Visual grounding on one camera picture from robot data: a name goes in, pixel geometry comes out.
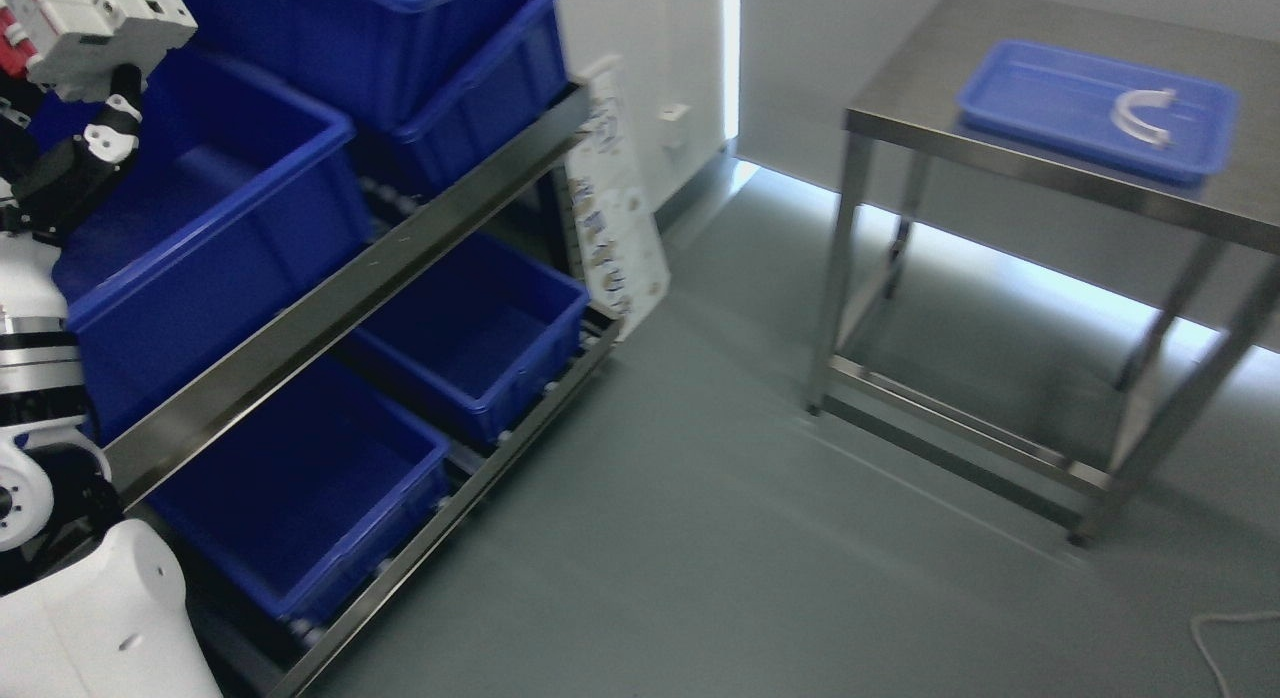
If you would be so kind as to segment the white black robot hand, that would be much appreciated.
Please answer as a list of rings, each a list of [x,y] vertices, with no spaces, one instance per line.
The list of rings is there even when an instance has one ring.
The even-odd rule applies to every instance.
[[[52,269],[79,228],[133,168],[142,127],[142,72],[111,70],[109,96],[78,133],[41,151],[28,132],[45,93],[3,76],[3,318],[64,323]]]

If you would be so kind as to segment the white robot forearm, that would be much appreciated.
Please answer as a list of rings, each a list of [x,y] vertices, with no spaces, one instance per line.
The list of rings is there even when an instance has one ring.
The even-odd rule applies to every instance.
[[[113,471],[82,430],[93,421],[78,337],[63,318],[3,319],[3,551],[55,516],[82,515],[83,492],[111,492]]]

